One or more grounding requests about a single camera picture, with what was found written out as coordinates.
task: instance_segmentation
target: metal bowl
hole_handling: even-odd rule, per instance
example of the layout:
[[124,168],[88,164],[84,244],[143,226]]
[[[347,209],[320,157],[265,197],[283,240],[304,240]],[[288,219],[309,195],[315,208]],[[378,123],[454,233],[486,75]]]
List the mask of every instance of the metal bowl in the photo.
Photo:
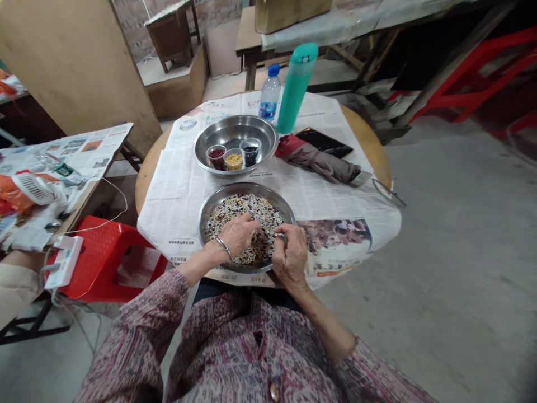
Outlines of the metal bowl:
[[[253,194],[258,197],[262,197],[270,201],[270,203],[278,209],[281,217],[284,219],[284,223],[295,224],[295,216],[293,211],[287,204],[287,202],[275,191],[252,182],[237,182],[230,185],[223,186],[216,192],[211,194],[203,206],[201,206],[199,223],[197,228],[197,235],[202,245],[205,245],[211,239],[205,234],[207,224],[211,213],[215,207],[220,204],[225,198],[236,194]],[[221,265],[223,268],[235,271],[237,273],[264,273],[272,269],[272,261],[265,260],[261,263],[254,265],[241,265],[235,263],[224,263]]]
[[[207,150],[215,145],[226,149],[239,148],[241,141],[256,139],[261,142],[257,162],[238,171],[218,171],[212,167]],[[272,157],[278,147],[280,137],[276,128],[265,119],[253,115],[236,115],[224,118],[206,127],[196,138],[194,154],[197,163],[212,174],[230,178],[252,172],[265,160]]]

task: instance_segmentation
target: smartphone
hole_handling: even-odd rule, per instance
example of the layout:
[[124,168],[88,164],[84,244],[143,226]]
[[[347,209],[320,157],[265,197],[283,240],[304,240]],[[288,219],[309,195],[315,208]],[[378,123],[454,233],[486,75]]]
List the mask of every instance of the smartphone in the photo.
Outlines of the smartphone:
[[326,152],[337,158],[344,158],[348,156],[352,151],[351,147],[334,140],[332,137],[328,137],[315,129],[306,128],[296,135],[299,139],[310,143],[319,151]]

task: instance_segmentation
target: woman's left hand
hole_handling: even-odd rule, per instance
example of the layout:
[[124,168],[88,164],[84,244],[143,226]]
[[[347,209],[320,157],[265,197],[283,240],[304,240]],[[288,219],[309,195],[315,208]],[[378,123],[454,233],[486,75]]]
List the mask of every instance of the woman's left hand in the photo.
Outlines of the woman's left hand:
[[252,215],[245,213],[227,222],[218,237],[228,247],[231,256],[235,257],[250,246],[253,233],[260,228],[261,225],[252,220]]

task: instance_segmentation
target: power strip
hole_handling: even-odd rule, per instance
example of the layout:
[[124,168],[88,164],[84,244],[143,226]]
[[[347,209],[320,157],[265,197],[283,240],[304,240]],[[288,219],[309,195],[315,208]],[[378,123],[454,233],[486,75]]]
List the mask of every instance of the power strip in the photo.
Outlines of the power strip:
[[64,235],[58,238],[54,247],[59,248],[60,251],[54,263],[59,264],[60,268],[49,274],[45,289],[54,289],[69,284],[73,276],[74,267],[77,265],[82,243],[84,243],[84,238],[79,236],[70,237]]

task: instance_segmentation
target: yellow grains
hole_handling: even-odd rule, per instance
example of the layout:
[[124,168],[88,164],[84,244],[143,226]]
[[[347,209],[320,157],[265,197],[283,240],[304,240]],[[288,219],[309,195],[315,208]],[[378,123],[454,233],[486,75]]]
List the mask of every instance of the yellow grains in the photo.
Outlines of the yellow grains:
[[242,155],[231,154],[226,157],[225,163],[228,166],[228,171],[238,171],[242,169]]

